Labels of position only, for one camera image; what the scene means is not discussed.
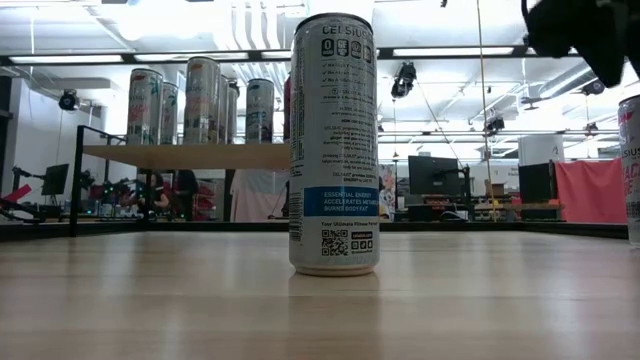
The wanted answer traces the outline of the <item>Celsius Tropical Vibe can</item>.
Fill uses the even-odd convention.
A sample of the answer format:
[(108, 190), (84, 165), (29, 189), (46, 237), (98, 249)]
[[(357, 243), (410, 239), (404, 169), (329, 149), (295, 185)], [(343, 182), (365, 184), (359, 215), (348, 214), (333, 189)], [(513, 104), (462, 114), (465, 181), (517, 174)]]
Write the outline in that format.
[(213, 59), (192, 57), (187, 62), (184, 144), (218, 142), (220, 66)]

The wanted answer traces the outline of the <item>red cloth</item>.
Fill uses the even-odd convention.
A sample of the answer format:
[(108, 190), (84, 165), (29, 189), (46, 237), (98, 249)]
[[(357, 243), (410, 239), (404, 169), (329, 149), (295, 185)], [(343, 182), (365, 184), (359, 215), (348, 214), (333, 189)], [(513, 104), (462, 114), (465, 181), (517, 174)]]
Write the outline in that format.
[(554, 164), (562, 219), (569, 223), (626, 224), (619, 159)]

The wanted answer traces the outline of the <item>red Coca-Cola can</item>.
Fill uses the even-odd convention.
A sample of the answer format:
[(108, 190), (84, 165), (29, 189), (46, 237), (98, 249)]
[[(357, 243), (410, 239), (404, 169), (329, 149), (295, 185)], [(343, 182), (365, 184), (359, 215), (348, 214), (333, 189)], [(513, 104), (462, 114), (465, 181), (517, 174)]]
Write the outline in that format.
[(288, 74), (284, 83), (284, 101), (283, 101), (283, 142), (289, 143), (291, 139), (291, 73)]

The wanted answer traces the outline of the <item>white Celsius can black lid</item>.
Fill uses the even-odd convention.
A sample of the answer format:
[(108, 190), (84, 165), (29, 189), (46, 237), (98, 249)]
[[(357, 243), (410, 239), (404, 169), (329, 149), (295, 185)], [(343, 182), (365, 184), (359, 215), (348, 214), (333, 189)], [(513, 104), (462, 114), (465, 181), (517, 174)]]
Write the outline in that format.
[(228, 101), (229, 101), (229, 81), (221, 75), (219, 80), (218, 97), (218, 143), (226, 144), (228, 141)]

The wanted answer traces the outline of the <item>Celsius Peach Vibe can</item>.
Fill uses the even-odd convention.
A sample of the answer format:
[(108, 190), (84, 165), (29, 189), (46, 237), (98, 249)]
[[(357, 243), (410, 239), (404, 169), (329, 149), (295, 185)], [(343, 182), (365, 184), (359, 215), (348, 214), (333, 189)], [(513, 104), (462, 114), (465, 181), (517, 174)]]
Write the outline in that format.
[(130, 74), (126, 139), (128, 145), (156, 145), (162, 105), (163, 76), (135, 68)]
[(618, 125), (629, 241), (640, 249), (640, 94), (620, 102)]
[(173, 83), (164, 82), (160, 120), (160, 143), (162, 145), (173, 145), (177, 141), (177, 100), (178, 87)]

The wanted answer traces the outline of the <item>black cabinet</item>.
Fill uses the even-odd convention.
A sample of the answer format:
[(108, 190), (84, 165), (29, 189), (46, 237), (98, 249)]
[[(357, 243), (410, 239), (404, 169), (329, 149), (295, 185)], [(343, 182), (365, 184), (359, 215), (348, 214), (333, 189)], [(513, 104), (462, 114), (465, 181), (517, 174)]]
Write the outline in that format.
[(547, 203), (556, 198), (557, 185), (552, 162), (520, 166), (518, 171), (523, 203)]

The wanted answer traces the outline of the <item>person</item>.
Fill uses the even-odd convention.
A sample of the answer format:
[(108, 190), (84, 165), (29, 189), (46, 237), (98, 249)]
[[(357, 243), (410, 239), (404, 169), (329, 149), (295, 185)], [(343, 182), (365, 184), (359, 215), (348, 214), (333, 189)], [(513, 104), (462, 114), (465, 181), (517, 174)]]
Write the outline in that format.
[(169, 209), (170, 200), (167, 188), (163, 177), (159, 173), (152, 173), (149, 181), (146, 181), (146, 176), (143, 176), (137, 188), (137, 205), (145, 206), (148, 199), (152, 201), (151, 207), (156, 212)]

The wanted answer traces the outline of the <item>black hanging device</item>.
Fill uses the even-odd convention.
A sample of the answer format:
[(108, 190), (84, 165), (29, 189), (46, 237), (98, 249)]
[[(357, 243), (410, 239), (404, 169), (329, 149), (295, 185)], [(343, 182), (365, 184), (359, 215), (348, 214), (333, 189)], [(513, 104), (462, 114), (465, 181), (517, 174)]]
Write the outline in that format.
[(417, 71), (413, 62), (403, 62), (398, 73), (394, 77), (391, 88), (391, 96), (394, 99), (406, 97), (413, 89), (414, 81), (417, 79)]

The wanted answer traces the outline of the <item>Celsius Arctic Vibe can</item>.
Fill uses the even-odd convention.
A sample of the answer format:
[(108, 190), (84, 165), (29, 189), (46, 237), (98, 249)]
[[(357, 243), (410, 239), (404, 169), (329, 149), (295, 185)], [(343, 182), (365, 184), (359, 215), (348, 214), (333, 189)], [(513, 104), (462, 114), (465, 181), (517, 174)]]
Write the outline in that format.
[(273, 142), (275, 88), (267, 79), (251, 79), (246, 90), (245, 142)]

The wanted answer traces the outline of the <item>wooden shelf board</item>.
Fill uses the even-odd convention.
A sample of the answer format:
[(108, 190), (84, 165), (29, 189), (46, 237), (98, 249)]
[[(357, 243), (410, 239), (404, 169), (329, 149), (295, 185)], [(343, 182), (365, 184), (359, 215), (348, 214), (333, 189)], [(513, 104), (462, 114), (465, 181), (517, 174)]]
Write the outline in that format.
[(83, 153), (141, 169), (288, 169), (287, 144), (85, 145)]

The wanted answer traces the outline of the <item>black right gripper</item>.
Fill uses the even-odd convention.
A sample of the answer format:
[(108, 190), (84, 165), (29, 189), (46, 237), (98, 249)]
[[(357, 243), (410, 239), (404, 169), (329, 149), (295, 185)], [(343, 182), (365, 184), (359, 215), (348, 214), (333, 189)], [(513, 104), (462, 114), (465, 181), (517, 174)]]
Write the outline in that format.
[(527, 28), (525, 43), (537, 55), (561, 58), (574, 49), (605, 87), (620, 84), (626, 0), (521, 0), (521, 13)]

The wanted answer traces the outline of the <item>white Celsius can blue band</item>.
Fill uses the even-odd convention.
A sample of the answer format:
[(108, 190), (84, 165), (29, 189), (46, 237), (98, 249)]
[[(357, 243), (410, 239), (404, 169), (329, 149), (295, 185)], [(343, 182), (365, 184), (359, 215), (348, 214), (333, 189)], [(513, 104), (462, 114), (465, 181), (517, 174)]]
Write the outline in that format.
[(303, 20), (290, 72), (289, 261), (359, 276), (380, 258), (376, 46), (347, 13)]

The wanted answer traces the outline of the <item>ceiling light strip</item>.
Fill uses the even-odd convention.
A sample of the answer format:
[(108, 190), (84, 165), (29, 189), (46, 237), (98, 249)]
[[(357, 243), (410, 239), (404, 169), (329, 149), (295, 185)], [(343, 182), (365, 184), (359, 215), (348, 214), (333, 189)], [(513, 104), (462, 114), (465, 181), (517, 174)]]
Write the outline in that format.
[(509, 55), (512, 47), (453, 47), (453, 48), (409, 48), (395, 49), (394, 56), (479, 56), (483, 55)]
[(10, 56), (15, 64), (79, 64), (79, 63), (121, 63), (120, 55), (47, 55), (47, 56)]
[(139, 62), (179, 62), (194, 57), (205, 57), (213, 60), (239, 61), (247, 60), (247, 52), (209, 52), (209, 53), (156, 53), (137, 54), (134, 58)]

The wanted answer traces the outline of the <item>thin hanging pole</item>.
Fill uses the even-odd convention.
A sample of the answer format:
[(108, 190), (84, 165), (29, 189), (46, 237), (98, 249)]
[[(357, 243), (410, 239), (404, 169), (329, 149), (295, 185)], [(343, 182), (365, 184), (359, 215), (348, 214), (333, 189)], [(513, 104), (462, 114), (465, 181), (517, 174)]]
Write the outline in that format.
[(480, 60), (480, 76), (481, 76), (481, 85), (482, 85), (482, 110), (481, 114), (483, 117), (483, 137), (484, 137), (484, 150), (483, 150), (483, 160), (486, 163), (487, 168), (487, 180), (488, 180), (488, 191), (489, 191), (489, 205), (491, 206), (490, 219), (492, 222), (497, 222), (496, 215), (496, 203), (495, 196), (492, 187), (492, 171), (491, 171), (491, 153), (489, 149), (489, 130), (488, 130), (488, 116), (487, 116), (487, 102), (486, 102), (486, 81), (485, 81), (485, 61), (484, 61), (484, 41), (483, 41), (483, 33), (482, 33), (482, 15), (481, 15), (481, 0), (476, 1), (476, 17), (477, 17), (477, 29), (478, 29), (478, 52), (479, 52), (479, 60)]

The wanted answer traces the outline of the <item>white cloth sheet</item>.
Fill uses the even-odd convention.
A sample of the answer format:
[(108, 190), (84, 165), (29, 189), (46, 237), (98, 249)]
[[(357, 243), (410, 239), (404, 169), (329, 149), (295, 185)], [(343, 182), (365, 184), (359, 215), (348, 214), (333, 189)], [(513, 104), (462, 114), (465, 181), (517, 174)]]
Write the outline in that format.
[(288, 180), (287, 171), (236, 170), (230, 188), (230, 220), (262, 223), (282, 217)]

